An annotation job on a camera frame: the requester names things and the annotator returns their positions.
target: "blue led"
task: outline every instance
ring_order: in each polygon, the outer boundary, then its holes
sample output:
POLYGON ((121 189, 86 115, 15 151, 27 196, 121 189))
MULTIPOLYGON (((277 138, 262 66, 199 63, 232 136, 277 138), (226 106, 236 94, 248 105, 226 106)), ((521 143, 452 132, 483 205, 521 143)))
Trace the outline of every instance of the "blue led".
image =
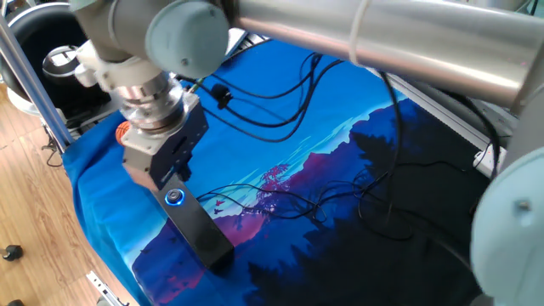
POLYGON ((164 201, 169 206, 180 206, 184 203, 185 193, 181 189, 169 190, 164 197, 164 201))

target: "cable connector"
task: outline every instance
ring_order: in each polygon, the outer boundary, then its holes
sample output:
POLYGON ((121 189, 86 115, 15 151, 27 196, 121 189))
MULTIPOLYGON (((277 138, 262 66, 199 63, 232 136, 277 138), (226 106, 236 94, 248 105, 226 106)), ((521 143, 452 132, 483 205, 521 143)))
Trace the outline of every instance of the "cable connector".
POLYGON ((227 107, 227 104, 234 98, 232 93, 230 93, 230 90, 222 84, 213 85, 210 94, 218 101, 218 108, 220 110, 227 107))

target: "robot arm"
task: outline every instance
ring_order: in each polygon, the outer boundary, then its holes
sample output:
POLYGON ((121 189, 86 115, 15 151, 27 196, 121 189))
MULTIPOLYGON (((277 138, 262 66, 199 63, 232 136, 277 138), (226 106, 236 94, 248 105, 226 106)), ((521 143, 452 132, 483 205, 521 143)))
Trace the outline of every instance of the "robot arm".
MULTIPOLYGON (((487 3, 509 8, 520 1, 487 3)), ((224 57, 230 26, 483 99, 514 113, 526 108, 503 173, 477 211, 471 253, 480 285, 501 302, 537 305, 544 299, 544 212, 539 206, 544 200, 537 192, 544 180, 544 21, 431 0, 71 4, 92 42, 80 49, 77 75, 83 83, 98 82, 126 100, 122 112, 133 129, 125 139, 125 167, 136 182, 155 191, 170 184, 173 173, 188 173, 176 165, 188 161, 207 129, 198 99, 183 93, 162 71, 194 78, 209 75, 224 57)))

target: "orange object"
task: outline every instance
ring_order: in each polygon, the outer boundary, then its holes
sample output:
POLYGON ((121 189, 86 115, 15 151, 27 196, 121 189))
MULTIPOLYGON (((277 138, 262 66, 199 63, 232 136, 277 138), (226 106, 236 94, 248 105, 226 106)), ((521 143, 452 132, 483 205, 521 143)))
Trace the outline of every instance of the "orange object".
POLYGON ((129 122, 123 122, 123 123, 119 124, 119 126, 117 127, 116 139, 117 139, 117 142, 119 143, 119 145, 123 145, 122 141, 121 141, 121 138, 125 135, 125 133, 127 133, 129 128, 130 128, 130 123, 129 122))

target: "wooden floor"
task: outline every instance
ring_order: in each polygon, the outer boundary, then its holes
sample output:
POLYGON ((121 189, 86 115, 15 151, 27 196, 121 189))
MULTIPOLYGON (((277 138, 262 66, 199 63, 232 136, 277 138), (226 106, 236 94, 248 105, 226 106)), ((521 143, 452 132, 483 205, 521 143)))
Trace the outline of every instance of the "wooden floor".
MULTIPOLYGON (((46 165, 48 137, 36 117, 16 110, 0 88, 0 247, 18 244, 25 256, 0 260, 0 305, 95 305, 93 270, 124 302, 136 305, 85 239, 62 167, 46 165)), ((55 156, 52 163, 60 163, 55 156)))

